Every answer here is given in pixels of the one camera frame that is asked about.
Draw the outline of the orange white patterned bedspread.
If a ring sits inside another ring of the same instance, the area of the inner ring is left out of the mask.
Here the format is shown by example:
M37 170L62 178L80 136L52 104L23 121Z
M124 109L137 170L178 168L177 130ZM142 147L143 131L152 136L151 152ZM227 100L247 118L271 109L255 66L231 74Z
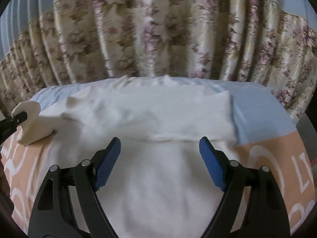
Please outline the orange white patterned bedspread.
M281 184L279 182L277 182L277 184L280 191L282 192ZM83 214L79 208L76 190L73 187L70 188L70 195L71 195L72 202L75 205L74 211L75 211L75 217L76 217L77 223L82 230L87 231L88 230L87 225L85 224ZM16 224L14 219L12 218L13 210L14 210L14 204L12 200L5 195L1 195L1 228L3 229L7 237L29 237L28 232L27 233L23 232L20 229L20 227ZM301 228L299 228L298 231L294 233L290 231L290 237L302 237L304 235L310 234L312 232L312 226L315 223L316 223L316 210L313 210L311 213L309 213L307 219L304 221L304 225Z

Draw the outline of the floral and blue curtain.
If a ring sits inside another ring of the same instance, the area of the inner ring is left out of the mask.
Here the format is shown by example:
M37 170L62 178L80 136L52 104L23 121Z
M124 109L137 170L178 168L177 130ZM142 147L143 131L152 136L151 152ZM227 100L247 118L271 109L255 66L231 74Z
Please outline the floral and blue curtain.
M255 82L294 122L316 90L308 0L9 0L1 113L54 85L122 76Z

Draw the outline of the white knit sweater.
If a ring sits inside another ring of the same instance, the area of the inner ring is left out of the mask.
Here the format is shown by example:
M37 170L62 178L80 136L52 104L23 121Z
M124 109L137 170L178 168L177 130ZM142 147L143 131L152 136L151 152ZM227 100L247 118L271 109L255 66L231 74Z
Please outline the white knit sweater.
M232 157L236 142L229 91L178 84L169 77L100 83L56 98L29 130L53 139L33 167L34 198L48 168L73 167L121 141L121 153L98 192L120 237L200 237L221 200L199 154L199 140Z

